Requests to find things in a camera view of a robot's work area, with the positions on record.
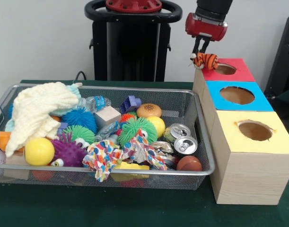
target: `red box top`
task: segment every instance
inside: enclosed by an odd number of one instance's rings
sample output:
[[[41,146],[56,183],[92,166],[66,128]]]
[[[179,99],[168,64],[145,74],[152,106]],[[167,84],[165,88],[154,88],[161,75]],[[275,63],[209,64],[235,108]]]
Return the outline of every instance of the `red box top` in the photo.
[[[255,82],[242,58],[221,58],[216,70],[202,69],[205,80]]]

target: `orange tiger toy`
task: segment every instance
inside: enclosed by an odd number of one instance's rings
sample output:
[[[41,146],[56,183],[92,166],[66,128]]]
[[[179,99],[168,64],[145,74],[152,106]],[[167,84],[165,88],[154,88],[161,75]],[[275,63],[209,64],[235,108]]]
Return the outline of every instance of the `orange tiger toy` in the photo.
[[[212,53],[198,52],[197,56],[194,54],[191,56],[191,60],[195,67],[200,70],[204,67],[208,70],[215,70],[218,67],[218,57]]]

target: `yellow sponge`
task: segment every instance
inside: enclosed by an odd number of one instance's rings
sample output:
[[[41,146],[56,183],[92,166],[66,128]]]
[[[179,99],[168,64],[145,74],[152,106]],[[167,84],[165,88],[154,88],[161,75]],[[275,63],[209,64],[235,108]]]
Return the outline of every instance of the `yellow sponge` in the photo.
[[[135,163],[122,162],[120,165],[116,166],[114,169],[135,169],[135,170],[149,170],[149,166],[140,166]],[[143,174],[111,174],[112,179],[115,182],[129,181],[132,179],[143,179],[148,178],[149,175]]]

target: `wire mesh basket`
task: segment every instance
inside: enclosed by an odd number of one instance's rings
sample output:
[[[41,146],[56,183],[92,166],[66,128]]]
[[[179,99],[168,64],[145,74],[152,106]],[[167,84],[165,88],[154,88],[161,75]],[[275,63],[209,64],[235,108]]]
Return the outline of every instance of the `wire mesh basket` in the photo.
[[[9,120],[8,109],[18,93],[35,85],[18,84],[10,87],[3,95],[0,100],[0,131],[4,130]],[[200,160],[202,171],[113,169],[109,178],[100,183],[95,179],[95,172],[87,168],[0,164],[0,183],[196,190],[205,176],[214,171],[215,163],[200,101],[192,91],[91,86],[83,86],[79,90],[82,97],[102,95],[110,98],[112,107],[117,110],[123,100],[130,95],[140,98],[142,103],[159,105],[162,109],[162,119],[167,127],[173,123],[182,123],[197,139],[198,148],[194,155]]]

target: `cream knitted blanket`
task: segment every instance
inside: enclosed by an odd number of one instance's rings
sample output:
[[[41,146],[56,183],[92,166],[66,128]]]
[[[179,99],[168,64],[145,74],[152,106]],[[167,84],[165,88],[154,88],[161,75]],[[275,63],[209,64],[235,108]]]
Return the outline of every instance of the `cream knitted blanket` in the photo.
[[[57,138],[60,123],[50,117],[54,110],[70,109],[77,96],[60,82],[47,83],[21,91],[14,100],[12,119],[15,127],[6,147],[6,156],[25,146],[33,138]]]

